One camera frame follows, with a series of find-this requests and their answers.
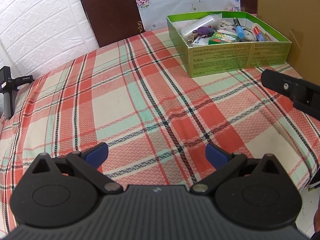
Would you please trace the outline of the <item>green candy packet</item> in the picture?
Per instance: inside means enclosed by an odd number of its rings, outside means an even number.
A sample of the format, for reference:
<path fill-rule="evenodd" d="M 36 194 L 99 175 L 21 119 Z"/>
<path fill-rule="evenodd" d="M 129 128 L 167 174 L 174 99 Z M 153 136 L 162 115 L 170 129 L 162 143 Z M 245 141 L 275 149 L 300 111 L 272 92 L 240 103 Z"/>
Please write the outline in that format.
<path fill-rule="evenodd" d="M 240 38 L 234 33 L 226 33 L 221 31 L 216 31 L 212 37 L 209 39 L 208 44 L 225 44 L 225 43 L 235 43 L 239 42 Z"/>

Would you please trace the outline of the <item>brown cardboard panel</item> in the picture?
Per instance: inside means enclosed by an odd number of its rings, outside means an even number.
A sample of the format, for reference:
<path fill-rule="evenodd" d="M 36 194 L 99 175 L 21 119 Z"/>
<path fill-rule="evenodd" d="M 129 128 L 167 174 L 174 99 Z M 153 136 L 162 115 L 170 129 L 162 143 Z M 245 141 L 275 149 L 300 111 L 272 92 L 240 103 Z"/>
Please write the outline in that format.
<path fill-rule="evenodd" d="M 304 79 L 319 84 L 319 0 L 258 0 L 258 18 L 292 44 L 287 63 Z"/>

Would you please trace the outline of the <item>purple keychain with gold ring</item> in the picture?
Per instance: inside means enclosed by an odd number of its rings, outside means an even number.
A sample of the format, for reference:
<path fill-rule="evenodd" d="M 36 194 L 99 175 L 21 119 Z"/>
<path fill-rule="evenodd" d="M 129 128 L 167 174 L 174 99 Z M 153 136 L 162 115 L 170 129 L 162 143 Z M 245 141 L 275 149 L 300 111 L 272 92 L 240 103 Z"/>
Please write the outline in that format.
<path fill-rule="evenodd" d="M 194 42 L 194 40 L 200 36 L 200 37 L 212 37 L 212 35 L 216 32 L 214 28 L 208 28 L 208 27 L 199 27 L 198 29 L 194 30 L 191 34 L 191 37 L 187 40 L 187 44 L 191 46 L 191 44 Z"/>

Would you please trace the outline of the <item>marker with blue cap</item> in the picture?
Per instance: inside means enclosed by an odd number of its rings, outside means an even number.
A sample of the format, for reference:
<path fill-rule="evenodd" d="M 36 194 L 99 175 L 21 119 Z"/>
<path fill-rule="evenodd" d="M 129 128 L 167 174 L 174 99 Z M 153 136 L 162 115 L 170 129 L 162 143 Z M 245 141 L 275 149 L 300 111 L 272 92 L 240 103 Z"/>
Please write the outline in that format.
<path fill-rule="evenodd" d="M 244 39 L 245 38 L 244 30 L 243 30 L 239 20 L 236 17 L 234 17 L 233 22 L 234 22 L 234 26 L 235 26 L 235 30 L 236 30 L 236 34 L 237 34 L 238 38 L 240 38 L 241 40 Z"/>

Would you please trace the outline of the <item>red plaid bedsheet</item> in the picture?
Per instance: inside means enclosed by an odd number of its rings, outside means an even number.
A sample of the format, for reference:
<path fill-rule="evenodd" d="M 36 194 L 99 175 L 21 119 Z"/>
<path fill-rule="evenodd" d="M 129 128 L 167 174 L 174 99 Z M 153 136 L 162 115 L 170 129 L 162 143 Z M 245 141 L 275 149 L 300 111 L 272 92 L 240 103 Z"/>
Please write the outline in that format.
<path fill-rule="evenodd" d="M 82 55 L 20 89 L 1 120 L 1 236 L 12 191 L 33 159 L 105 142 L 101 172 L 122 185 L 191 185 L 214 171 L 209 142 L 274 154 L 298 189 L 319 169 L 319 121 L 261 84 L 262 68 L 190 78 L 167 29 Z"/>

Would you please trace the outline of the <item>green cardboard box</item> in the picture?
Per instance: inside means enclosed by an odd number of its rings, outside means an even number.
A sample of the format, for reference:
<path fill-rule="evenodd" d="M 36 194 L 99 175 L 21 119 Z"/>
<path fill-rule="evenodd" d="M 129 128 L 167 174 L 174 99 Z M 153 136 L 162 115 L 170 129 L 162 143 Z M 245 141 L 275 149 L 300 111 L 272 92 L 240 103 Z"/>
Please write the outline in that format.
<path fill-rule="evenodd" d="M 220 15 L 223 20 L 240 20 L 243 27 L 258 27 L 268 41 L 218 43 L 193 47 L 181 35 L 181 28 L 208 15 Z M 189 12 L 167 16 L 169 36 L 190 77 L 199 77 L 234 70 L 281 65 L 286 62 L 292 42 L 259 18 L 237 11 Z"/>

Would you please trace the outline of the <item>white plastic tube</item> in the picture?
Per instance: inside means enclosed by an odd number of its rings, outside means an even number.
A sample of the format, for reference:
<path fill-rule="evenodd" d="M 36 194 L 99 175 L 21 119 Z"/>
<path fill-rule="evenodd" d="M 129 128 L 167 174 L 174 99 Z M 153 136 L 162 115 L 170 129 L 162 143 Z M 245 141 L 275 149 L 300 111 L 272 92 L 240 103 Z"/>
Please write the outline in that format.
<path fill-rule="evenodd" d="M 217 28 L 221 24 L 222 14 L 210 14 L 207 15 L 196 22 L 192 23 L 191 25 L 185 26 L 181 28 L 181 35 L 184 38 L 188 38 L 193 31 L 199 29 L 200 27 L 206 28 Z"/>

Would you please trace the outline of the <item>red and blue glue stick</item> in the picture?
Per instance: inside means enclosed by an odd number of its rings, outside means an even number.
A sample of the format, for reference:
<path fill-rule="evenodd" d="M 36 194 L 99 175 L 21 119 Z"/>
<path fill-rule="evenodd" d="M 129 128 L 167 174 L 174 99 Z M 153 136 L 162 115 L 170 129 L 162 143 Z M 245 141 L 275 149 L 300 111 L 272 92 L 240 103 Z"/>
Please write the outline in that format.
<path fill-rule="evenodd" d="M 253 30 L 253 33 L 254 35 L 256 36 L 256 39 L 260 42 L 264 42 L 266 41 L 264 36 L 263 36 L 263 33 L 261 32 L 261 30 L 259 29 L 258 25 L 257 24 L 253 24 L 252 25 L 252 30 Z"/>

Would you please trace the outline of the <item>blue bordered card pack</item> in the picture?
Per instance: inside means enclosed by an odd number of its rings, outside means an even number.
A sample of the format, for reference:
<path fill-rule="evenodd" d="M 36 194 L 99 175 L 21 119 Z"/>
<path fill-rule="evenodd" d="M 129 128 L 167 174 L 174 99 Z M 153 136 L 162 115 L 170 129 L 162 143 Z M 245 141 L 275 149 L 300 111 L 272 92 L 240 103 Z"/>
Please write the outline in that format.
<path fill-rule="evenodd" d="M 200 37 L 198 36 L 194 42 L 191 44 L 191 46 L 194 47 L 202 47 L 202 46 L 207 46 L 208 42 L 210 40 L 210 37 Z"/>

